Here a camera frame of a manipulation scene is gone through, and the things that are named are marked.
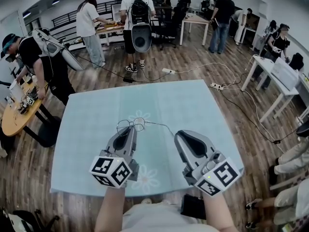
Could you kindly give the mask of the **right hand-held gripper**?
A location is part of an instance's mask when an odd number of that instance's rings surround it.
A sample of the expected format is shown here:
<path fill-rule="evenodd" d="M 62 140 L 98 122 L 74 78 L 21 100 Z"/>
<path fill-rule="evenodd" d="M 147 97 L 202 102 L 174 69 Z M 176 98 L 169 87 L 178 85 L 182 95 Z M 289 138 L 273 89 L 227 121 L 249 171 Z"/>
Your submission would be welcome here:
<path fill-rule="evenodd" d="M 222 193 L 241 177 L 232 159 L 216 150 L 208 137 L 180 130 L 174 136 L 174 143 L 186 164 L 185 180 L 208 196 Z"/>

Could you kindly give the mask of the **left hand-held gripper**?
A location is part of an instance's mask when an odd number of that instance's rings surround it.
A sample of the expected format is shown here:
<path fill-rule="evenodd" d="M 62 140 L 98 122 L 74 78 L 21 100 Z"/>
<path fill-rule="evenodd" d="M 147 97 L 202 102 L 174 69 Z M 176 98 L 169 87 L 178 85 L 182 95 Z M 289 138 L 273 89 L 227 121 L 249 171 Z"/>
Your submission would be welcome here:
<path fill-rule="evenodd" d="M 115 189 L 125 187 L 128 180 L 137 181 L 140 166 L 133 159 L 136 144 L 134 126 L 118 129 L 106 148 L 94 158 L 89 172 L 101 185 Z"/>

